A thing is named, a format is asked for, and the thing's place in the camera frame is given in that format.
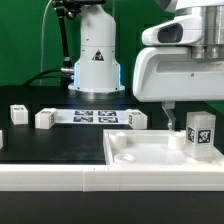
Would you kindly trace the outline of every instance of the black table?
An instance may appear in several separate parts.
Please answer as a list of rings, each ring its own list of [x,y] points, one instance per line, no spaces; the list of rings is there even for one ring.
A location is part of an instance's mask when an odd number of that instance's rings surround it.
[[[29,125],[14,126],[9,107],[24,104]],[[127,125],[61,125],[36,130],[34,115],[42,108],[83,110],[139,109],[149,129],[167,129],[161,103],[140,103],[131,94],[111,100],[70,97],[57,87],[0,87],[0,129],[4,132],[1,164],[105,164],[103,129]],[[186,113],[206,110],[216,115],[215,145],[224,151],[223,115],[204,102],[180,102],[174,110],[186,125]],[[224,223],[224,192],[1,192],[2,223]]]

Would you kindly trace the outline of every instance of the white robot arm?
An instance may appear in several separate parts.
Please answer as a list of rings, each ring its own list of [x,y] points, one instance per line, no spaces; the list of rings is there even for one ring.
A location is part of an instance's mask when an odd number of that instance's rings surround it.
[[[150,47],[137,57],[134,95],[144,102],[223,100],[224,0],[173,3],[173,21],[143,32]]]

